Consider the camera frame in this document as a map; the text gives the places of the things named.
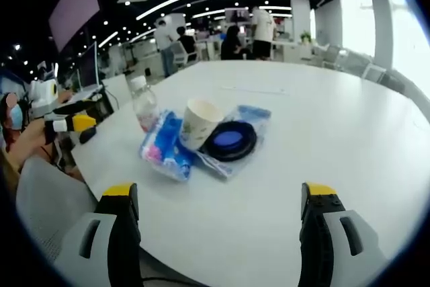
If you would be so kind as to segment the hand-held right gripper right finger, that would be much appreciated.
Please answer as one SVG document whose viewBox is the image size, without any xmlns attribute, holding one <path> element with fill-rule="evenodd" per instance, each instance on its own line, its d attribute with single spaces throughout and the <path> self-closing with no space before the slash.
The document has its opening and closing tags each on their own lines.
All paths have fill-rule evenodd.
<svg viewBox="0 0 430 287">
<path fill-rule="evenodd" d="M 387 259 L 377 232 L 336 191 L 302 184 L 299 286 L 369 286 Z"/>
</svg>

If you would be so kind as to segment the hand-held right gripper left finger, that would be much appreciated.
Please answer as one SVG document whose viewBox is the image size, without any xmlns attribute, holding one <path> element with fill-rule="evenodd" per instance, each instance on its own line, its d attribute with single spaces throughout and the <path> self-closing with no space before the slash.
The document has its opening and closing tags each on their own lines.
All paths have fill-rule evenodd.
<svg viewBox="0 0 430 287">
<path fill-rule="evenodd" d="M 142 286 L 135 183 L 107 189 L 66 233 L 55 268 L 70 286 Z"/>
</svg>

